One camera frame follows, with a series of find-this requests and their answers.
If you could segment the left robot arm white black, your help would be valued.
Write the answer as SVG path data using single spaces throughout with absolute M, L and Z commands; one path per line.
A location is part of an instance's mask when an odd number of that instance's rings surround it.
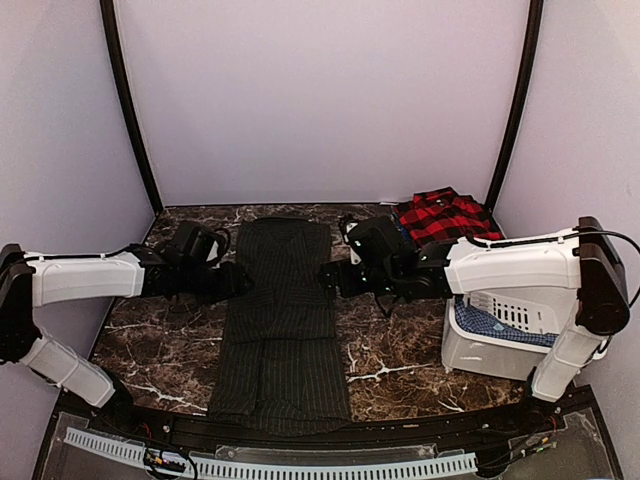
M 1 361 L 20 363 L 102 409 L 107 425 L 120 436 L 131 436 L 141 427 L 141 415 L 128 404 L 128 390 L 39 328 L 34 310 L 92 298 L 180 294 L 217 303 L 244 295 L 252 286 L 241 266 L 208 254 L 188 258 L 132 244 L 110 253 L 45 255 L 7 244 L 1 251 Z

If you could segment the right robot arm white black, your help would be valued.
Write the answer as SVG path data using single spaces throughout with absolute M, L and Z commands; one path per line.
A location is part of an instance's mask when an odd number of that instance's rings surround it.
M 412 247 L 387 217 L 350 222 L 350 256 L 324 264 L 331 296 L 391 296 L 446 303 L 441 362 L 448 370 L 522 380 L 510 413 L 521 434 L 549 416 L 574 377 L 629 322 L 629 295 L 614 234 L 592 217 L 535 237 L 465 236 Z

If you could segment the dark pinstripe long sleeve shirt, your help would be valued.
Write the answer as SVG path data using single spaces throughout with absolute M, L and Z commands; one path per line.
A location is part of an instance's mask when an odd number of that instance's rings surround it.
M 285 437 L 350 422 L 334 306 L 317 278 L 331 244 L 329 226 L 306 219 L 241 224 L 235 258 L 254 288 L 228 303 L 210 418 Z

